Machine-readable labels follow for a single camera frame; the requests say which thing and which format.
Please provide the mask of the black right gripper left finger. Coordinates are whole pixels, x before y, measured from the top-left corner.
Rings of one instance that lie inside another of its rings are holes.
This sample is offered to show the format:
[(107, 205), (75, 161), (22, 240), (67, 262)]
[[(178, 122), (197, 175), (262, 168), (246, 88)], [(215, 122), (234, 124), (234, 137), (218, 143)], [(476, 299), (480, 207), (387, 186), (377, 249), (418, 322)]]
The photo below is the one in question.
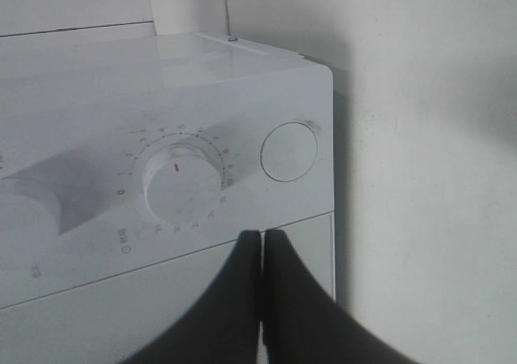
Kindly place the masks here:
[(244, 231), (207, 290), (126, 363), (256, 363), (261, 236)]

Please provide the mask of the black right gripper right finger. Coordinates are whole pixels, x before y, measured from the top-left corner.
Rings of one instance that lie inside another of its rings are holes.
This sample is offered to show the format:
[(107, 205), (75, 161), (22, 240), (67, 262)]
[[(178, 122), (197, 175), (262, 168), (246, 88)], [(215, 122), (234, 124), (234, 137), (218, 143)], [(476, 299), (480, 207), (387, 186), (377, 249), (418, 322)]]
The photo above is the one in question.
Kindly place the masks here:
[(263, 330), (270, 363), (408, 362), (326, 294), (279, 229), (264, 236)]

